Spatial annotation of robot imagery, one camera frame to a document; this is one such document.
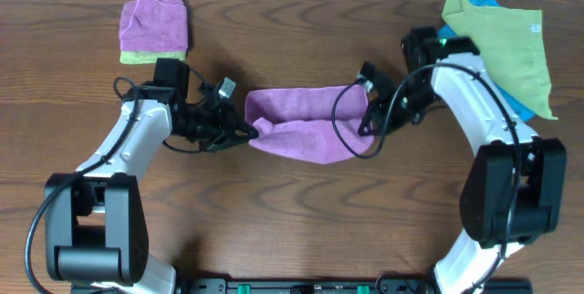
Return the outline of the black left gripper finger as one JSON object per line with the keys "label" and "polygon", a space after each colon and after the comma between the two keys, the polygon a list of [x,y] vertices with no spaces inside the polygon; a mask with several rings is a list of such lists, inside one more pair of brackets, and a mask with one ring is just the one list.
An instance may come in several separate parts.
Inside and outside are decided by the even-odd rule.
{"label": "black left gripper finger", "polygon": [[249,142],[246,136],[222,136],[205,145],[205,152],[219,152]]}
{"label": "black left gripper finger", "polygon": [[241,118],[235,118],[232,122],[231,139],[235,142],[249,142],[257,139],[259,132]]}

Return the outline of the purple microfiber cloth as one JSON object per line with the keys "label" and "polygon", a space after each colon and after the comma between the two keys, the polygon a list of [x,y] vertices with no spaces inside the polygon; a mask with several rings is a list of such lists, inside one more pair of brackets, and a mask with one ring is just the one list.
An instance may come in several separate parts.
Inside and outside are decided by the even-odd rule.
{"label": "purple microfiber cloth", "polygon": [[368,103],[358,86],[253,90],[245,99],[245,121],[258,137],[250,145],[310,163],[348,160],[373,144],[371,136],[358,134]]}

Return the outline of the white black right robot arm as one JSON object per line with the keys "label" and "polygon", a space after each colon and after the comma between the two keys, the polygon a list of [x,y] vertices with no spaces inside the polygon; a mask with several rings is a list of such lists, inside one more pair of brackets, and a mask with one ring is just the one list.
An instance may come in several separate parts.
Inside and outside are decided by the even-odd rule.
{"label": "white black right robot arm", "polygon": [[442,100],[474,154],[459,200],[463,225],[453,246],[426,280],[401,284],[413,293],[527,293],[529,283],[492,279],[521,248],[558,225],[567,152],[526,125],[490,79],[469,37],[440,38],[415,28],[401,41],[408,76],[394,85],[370,62],[356,82],[377,93],[359,127],[361,136],[386,136],[418,123]]}

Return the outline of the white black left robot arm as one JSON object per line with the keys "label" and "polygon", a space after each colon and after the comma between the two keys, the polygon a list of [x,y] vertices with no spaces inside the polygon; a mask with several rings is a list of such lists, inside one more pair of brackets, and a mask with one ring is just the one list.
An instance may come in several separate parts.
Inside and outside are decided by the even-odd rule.
{"label": "white black left robot arm", "polygon": [[74,172],[54,173],[37,218],[45,222],[47,274],[87,293],[177,293],[176,269],[154,257],[139,182],[171,136],[218,152],[257,138],[231,101],[236,84],[203,81],[187,102],[193,69],[160,58],[152,80],[118,95],[120,116]]}

